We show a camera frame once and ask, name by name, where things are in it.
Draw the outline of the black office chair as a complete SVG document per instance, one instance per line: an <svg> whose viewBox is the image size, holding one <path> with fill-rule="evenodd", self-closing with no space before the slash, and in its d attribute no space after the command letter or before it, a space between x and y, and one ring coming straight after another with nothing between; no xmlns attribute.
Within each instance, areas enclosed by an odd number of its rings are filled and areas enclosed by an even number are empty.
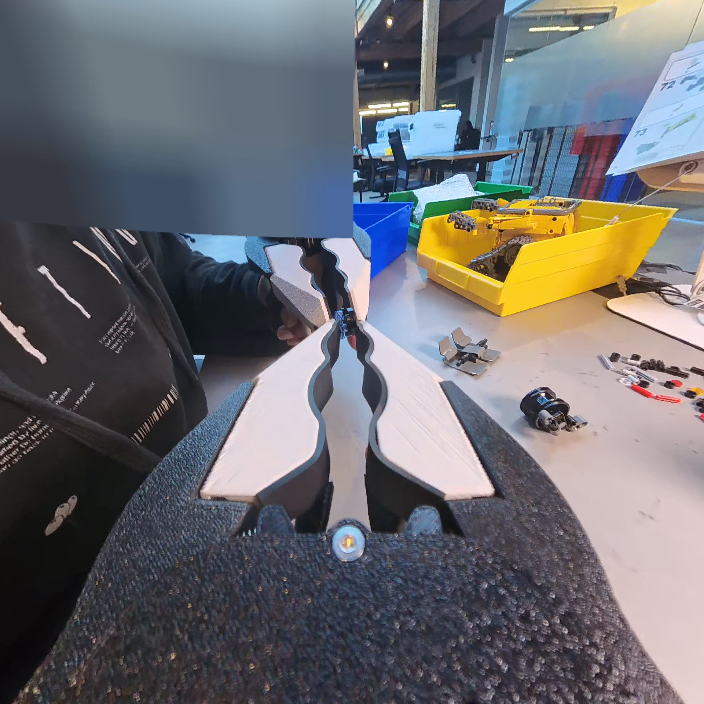
<svg viewBox="0 0 704 704"><path fill-rule="evenodd" d="M410 189L410 162L406 155L399 129L389 132L389 145L396 168L393 192L407 191Z"/></svg>

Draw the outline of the long wooden table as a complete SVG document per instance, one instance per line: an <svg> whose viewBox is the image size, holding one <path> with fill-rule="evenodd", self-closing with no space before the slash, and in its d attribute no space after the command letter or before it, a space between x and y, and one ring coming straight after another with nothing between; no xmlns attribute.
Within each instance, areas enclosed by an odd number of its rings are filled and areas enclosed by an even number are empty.
<svg viewBox="0 0 704 704"><path fill-rule="evenodd" d="M509 149L480 149L462 151L443 151L415 155L405 151L404 154L409 164L409 171L419 170L421 176L425 171L434 173L430 184L442 182L445 172L469 172L473 165L477 166L477 179L485 181L487 165L505 158L516 158L523 152L519 148Z"/></svg>

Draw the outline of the instruction booklet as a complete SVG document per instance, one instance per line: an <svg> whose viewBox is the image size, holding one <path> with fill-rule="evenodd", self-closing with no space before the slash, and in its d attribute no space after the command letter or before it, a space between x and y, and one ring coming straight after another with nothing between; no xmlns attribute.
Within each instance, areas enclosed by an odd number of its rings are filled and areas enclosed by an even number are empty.
<svg viewBox="0 0 704 704"><path fill-rule="evenodd" d="M703 156L703 42L667 60L607 174L622 175Z"/></svg>

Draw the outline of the black toy wheel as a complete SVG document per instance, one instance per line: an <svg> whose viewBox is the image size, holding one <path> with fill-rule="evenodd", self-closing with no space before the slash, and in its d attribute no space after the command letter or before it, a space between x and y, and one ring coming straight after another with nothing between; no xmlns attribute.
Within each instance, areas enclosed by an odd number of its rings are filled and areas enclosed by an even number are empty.
<svg viewBox="0 0 704 704"><path fill-rule="evenodd" d="M555 434L567 429L569 404L547 386L529 392L520 401L520 410L531 427Z"/></svg>

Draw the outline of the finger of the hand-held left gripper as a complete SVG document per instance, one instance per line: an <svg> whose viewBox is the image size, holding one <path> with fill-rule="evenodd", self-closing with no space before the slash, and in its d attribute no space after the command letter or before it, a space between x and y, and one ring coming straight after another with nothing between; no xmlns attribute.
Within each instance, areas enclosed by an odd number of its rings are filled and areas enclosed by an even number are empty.
<svg viewBox="0 0 704 704"><path fill-rule="evenodd" d="M296 245L271 243L264 248L271 275L269 282L287 310L311 330L327 324L330 309L314 275L302 263L304 250Z"/></svg>
<svg viewBox="0 0 704 704"><path fill-rule="evenodd" d="M367 236L326 238L324 271L331 275L335 296L332 312L351 308L357 321L366 321L370 303L370 242Z"/></svg>

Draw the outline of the small grey connector assembly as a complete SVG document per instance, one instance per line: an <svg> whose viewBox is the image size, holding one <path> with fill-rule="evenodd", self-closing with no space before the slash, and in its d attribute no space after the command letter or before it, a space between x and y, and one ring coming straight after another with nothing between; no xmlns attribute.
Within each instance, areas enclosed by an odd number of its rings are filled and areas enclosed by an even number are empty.
<svg viewBox="0 0 704 704"><path fill-rule="evenodd" d="M542 431L557 435L561 431L573 432L587 425L579 415L571 416L559 410L541 410L536 417L536 427Z"/></svg>

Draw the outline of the person's left hand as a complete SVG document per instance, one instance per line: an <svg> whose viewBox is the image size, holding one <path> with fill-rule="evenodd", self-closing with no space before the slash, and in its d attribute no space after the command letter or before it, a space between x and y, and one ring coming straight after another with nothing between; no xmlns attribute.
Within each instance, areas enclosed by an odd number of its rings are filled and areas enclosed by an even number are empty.
<svg viewBox="0 0 704 704"><path fill-rule="evenodd" d="M281 324L277 329L277 339L285 342L288 347L295 347L310 337L312 331L298 318L295 311L284 307L280 313Z"/></svg>

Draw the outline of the person's left forearm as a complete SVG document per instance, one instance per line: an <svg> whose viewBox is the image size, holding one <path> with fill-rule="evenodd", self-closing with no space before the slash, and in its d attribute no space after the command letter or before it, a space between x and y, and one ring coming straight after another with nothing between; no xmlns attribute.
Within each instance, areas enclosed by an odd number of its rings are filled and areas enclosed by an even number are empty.
<svg viewBox="0 0 704 704"><path fill-rule="evenodd" d="M175 236L168 290L195 354L267 356L279 339L283 306L269 280L247 263L219 263Z"/></svg>

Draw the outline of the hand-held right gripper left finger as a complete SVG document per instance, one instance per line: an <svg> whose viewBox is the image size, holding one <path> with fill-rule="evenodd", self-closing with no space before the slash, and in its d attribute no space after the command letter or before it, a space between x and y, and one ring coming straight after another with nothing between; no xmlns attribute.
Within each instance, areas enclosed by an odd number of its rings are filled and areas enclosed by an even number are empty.
<svg viewBox="0 0 704 704"><path fill-rule="evenodd" d="M253 381L199 488L202 507L257 523L278 506L298 533L322 533L330 518L330 453L322 410L333 394L339 322L331 320Z"/></svg>

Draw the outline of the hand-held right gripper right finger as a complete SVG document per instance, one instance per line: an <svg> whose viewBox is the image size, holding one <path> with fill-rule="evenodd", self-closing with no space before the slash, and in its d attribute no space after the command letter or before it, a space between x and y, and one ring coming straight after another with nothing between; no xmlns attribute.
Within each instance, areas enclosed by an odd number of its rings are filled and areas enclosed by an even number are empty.
<svg viewBox="0 0 704 704"><path fill-rule="evenodd" d="M442 386L443 379L367 322L359 322L357 357L372 412L365 490L370 527L394 533L422 506L441 527L459 530L453 501L496 493Z"/></svg>

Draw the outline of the grey panel brick assembly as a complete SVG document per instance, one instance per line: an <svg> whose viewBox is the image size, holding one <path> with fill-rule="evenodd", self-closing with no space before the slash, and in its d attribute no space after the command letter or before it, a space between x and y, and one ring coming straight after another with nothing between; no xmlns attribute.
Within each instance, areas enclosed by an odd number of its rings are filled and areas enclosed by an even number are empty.
<svg viewBox="0 0 704 704"><path fill-rule="evenodd" d="M446 366L473 377L480 376L501 356L500 351L488 347L486 338L473 343L462 327L455 328L450 336L440 340L439 354Z"/></svg>

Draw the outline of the white cloth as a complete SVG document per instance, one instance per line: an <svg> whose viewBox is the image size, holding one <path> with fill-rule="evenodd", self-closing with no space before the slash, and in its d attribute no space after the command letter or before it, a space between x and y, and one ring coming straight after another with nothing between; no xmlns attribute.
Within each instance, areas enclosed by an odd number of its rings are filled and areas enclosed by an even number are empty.
<svg viewBox="0 0 704 704"><path fill-rule="evenodd" d="M413 219L416 223L425 215L428 204L459 198L484 196L483 190L476 191L468 173L458 173L440 184L419 188L413 191L416 205L413 210Z"/></svg>

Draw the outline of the green plastic bin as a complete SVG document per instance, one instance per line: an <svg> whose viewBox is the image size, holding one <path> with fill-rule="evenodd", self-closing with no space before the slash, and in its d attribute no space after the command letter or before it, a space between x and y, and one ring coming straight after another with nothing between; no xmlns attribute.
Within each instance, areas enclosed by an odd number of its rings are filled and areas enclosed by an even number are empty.
<svg viewBox="0 0 704 704"><path fill-rule="evenodd" d="M416 223L413 219L413 211L416 205L416 199L413 194L414 190L393 192L389 195L389 202L409 201L412 203L412 214L408 229L408 242L414 246L417 246L422 225L428 217L447 216L455 211L469 211L472 209L473 203L477 198L513 201L516 199L527 198L532 193L532 187L530 186L494 184L485 181L479 181L476 183L474 188L476 191L479 191L480 189L483 190L485 195L430 203L428 204L425 215L420 220L420 223Z"/></svg>

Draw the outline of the white booklet stand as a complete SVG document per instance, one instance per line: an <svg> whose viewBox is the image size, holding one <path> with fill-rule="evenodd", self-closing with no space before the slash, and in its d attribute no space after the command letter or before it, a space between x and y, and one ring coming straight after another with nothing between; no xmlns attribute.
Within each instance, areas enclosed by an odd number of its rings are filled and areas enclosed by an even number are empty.
<svg viewBox="0 0 704 704"><path fill-rule="evenodd" d="M651 165L638 170L647 186L703 194L703 157L681 162ZM674 304L656 293L643 293L612 299L607 307L623 318L677 339L691 347L703 349L703 257L700 257L693 283L676 286Z"/></svg>

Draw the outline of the white storage box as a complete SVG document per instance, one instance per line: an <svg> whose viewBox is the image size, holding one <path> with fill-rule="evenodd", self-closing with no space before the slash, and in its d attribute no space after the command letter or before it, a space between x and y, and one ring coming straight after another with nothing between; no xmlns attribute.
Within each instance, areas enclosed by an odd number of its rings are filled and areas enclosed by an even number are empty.
<svg viewBox="0 0 704 704"><path fill-rule="evenodd" d="M461 115L461 110L451 109L419 111L410 116L406 155L416 159L454 151Z"/></svg>

